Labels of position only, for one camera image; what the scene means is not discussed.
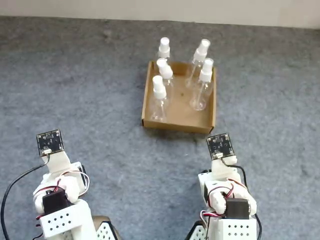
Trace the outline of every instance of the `white spray nozzle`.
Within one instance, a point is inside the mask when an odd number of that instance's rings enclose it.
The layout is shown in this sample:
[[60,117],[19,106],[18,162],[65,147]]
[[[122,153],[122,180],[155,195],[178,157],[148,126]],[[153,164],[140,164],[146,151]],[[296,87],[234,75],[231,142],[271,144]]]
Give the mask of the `white spray nozzle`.
[[160,39],[160,46],[158,51],[158,56],[160,58],[169,58],[170,57],[170,40],[167,37]]
[[168,65],[168,62],[165,58],[159,58],[156,61],[156,64],[159,68],[159,72],[164,79],[171,79],[174,75],[171,67]]
[[203,63],[203,67],[200,72],[199,79],[202,82],[209,83],[212,77],[212,68],[214,66],[214,60],[211,58],[206,58]]
[[208,48],[210,46],[210,41],[207,39],[202,39],[199,47],[195,50],[193,59],[203,62],[207,56]]
[[152,78],[153,82],[153,95],[156,99],[164,99],[167,96],[166,87],[162,76],[154,76]]

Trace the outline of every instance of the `cardboard tray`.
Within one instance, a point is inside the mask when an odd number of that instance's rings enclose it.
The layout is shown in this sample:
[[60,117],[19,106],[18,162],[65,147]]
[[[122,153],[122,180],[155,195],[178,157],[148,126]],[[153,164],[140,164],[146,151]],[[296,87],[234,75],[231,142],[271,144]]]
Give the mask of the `cardboard tray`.
[[148,111],[149,104],[153,98],[153,82],[155,76],[154,62],[150,61],[146,76],[144,99],[142,107],[142,125],[145,128],[176,130],[190,133],[209,134],[215,127],[216,122],[216,69],[213,68],[212,81],[213,92],[203,111],[195,111],[190,105],[192,92],[185,87],[185,73],[188,67],[187,63],[172,62],[174,79],[174,101],[170,102],[167,110],[167,122],[152,121]]

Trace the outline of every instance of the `floor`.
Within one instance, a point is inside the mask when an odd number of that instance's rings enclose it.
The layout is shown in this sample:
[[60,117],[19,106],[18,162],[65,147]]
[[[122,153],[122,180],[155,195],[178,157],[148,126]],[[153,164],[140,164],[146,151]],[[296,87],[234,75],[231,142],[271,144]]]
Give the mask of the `floor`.
[[[265,240],[320,235],[320,31],[63,18],[0,18],[0,193],[41,163],[35,135],[60,128],[90,175],[85,196],[125,240],[183,240],[204,208],[197,174],[205,136],[141,126],[146,68],[168,36],[177,61],[212,45],[217,119],[258,203]],[[10,192],[11,239],[40,230],[32,191],[40,169]]]

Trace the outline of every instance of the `clear plastic bottle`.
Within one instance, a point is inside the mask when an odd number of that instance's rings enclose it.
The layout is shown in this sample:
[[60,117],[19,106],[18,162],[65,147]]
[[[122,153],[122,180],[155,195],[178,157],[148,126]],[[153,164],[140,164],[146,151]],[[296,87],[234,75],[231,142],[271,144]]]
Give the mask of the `clear plastic bottle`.
[[199,47],[195,50],[191,63],[189,64],[185,75],[185,86],[191,89],[197,82],[204,60],[208,53],[210,41],[202,39]]
[[206,108],[209,97],[214,89],[211,80],[213,65],[214,61],[211,58],[204,60],[199,79],[192,89],[190,106],[196,111],[202,111]]
[[[156,53],[155,60],[157,61],[158,59],[166,59],[166,61],[170,65],[170,61],[172,60],[172,58],[170,53],[170,40],[167,37],[162,37],[160,39],[160,45],[159,45],[158,52]],[[157,64],[154,64],[153,67],[154,67],[155,74],[159,74],[159,68]]]
[[165,58],[159,58],[156,61],[156,65],[158,66],[159,73],[163,79],[167,98],[172,101],[174,98],[174,72],[168,65],[168,62]]
[[167,99],[166,87],[163,78],[159,75],[152,78],[153,82],[153,101],[150,103],[149,110],[151,120],[165,123],[167,121]]

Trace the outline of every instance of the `white wall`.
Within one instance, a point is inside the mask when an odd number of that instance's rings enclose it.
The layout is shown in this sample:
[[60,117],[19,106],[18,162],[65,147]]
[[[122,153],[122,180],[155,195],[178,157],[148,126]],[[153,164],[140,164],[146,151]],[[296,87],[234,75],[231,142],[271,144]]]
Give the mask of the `white wall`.
[[0,15],[320,28],[320,0],[0,0]]

